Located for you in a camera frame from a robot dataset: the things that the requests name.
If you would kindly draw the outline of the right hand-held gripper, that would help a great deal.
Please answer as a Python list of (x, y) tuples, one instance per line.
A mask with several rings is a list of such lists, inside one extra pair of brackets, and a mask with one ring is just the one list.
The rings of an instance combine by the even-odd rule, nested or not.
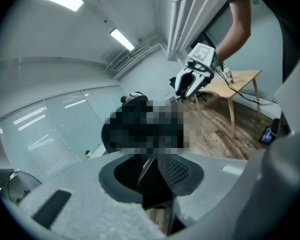
[(188, 54), (185, 66), (187, 68), (176, 76), (175, 94), (188, 99), (202, 87), (202, 82), (210, 84), (214, 78), (216, 68), (219, 66), (215, 48), (198, 42)]

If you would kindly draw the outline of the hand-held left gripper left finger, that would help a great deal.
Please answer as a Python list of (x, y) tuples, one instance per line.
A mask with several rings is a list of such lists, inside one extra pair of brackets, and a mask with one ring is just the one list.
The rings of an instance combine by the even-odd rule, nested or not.
[(122, 185), (115, 168), (129, 159), (114, 152), (75, 163), (20, 203), (44, 240), (160, 240), (142, 195)]

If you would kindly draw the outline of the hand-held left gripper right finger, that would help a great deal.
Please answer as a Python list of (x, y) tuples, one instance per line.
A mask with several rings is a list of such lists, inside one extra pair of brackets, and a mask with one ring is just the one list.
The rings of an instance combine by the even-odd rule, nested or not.
[(190, 226), (210, 212), (235, 185), (246, 160), (171, 154), (157, 160), (172, 192), (171, 221)]

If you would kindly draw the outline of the person's right forearm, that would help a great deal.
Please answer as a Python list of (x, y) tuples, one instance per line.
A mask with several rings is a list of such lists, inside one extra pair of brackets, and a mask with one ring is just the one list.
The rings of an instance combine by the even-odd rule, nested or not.
[(250, 0), (236, 0), (231, 2), (229, 7), (232, 25), (215, 49), (220, 64), (239, 51), (251, 36)]

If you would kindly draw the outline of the drink bottle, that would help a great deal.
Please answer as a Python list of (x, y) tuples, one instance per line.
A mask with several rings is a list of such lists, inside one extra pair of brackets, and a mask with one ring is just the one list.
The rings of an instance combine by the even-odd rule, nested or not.
[(227, 82), (228, 83), (233, 83), (234, 82), (234, 79), (233, 79), (233, 76), (232, 76), (232, 72), (230, 70), (230, 68), (223, 62), (222, 63), (223, 65), (223, 73), (227, 79)]

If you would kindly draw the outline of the light wooden table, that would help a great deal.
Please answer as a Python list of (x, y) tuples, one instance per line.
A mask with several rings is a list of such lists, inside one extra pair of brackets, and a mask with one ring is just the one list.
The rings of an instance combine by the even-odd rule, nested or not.
[(234, 106), (233, 106), (233, 96), (236, 92), (241, 91), (245, 86), (247, 86), (250, 82), (253, 83), (254, 92), (255, 92), (255, 100), (252, 100), (253, 103), (257, 105), (257, 113), (258, 116), (261, 115), (260, 108), (260, 97), (258, 92), (258, 86), (256, 77), (261, 73), (261, 70), (251, 69), (251, 70), (242, 70), (237, 71), (234, 70), (231, 72), (233, 77), (233, 84), (231, 85), (233, 90), (228, 87), (228, 83), (224, 81), (220, 76), (214, 77), (210, 84), (206, 87), (202, 87), (199, 89), (200, 93), (208, 93), (212, 95), (216, 95), (220, 98), (226, 99), (228, 103), (229, 113), (230, 113), (230, 122), (231, 122), (231, 136), (235, 137), (235, 114), (234, 114)]

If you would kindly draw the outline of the ceiling air vent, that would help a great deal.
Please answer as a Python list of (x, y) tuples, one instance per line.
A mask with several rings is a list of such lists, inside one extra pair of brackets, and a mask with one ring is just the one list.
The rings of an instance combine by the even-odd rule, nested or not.
[(163, 42), (157, 42), (153, 45), (145, 44), (131, 52), (120, 52), (109, 64), (105, 66), (103, 72), (111, 78), (117, 80), (121, 78), (127, 71), (139, 64), (147, 56), (161, 49), (167, 53), (167, 45)]

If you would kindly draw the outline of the white ceiling pipes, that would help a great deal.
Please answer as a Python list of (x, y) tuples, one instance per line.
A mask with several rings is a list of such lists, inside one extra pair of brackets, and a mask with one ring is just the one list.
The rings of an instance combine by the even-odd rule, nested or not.
[(180, 38), (184, 32), (187, 21), (192, 13), (196, 0), (171, 0), (171, 16), (168, 33), (168, 43), (166, 56), (171, 60), (177, 52), (177, 47), (180, 44)]

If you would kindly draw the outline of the black device with screen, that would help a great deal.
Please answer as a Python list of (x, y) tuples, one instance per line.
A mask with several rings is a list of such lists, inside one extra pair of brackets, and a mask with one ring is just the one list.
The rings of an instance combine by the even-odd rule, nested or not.
[(259, 142), (264, 145), (270, 145), (275, 139), (278, 133), (280, 120), (278, 118), (273, 119), (272, 124), (264, 129)]

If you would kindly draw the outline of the black door frame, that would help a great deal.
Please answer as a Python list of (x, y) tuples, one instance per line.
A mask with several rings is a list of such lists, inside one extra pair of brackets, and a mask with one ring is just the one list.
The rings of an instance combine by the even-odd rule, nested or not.
[(215, 14), (215, 16), (211, 19), (208, 25), (196, 36), (194, 41), (190, 44), (191, 48), (194, 48), (197, 43), (200, 41), (206, 41), (208, 45), (212, 45), (214, 48), (216, 47), (213, 42), (213, 38), (209, 36), (208, 30), (212, 27), (212, 25), (220, 18), (220, 16), (229, 8), (229, 4), (224, 4), (221, 9)]

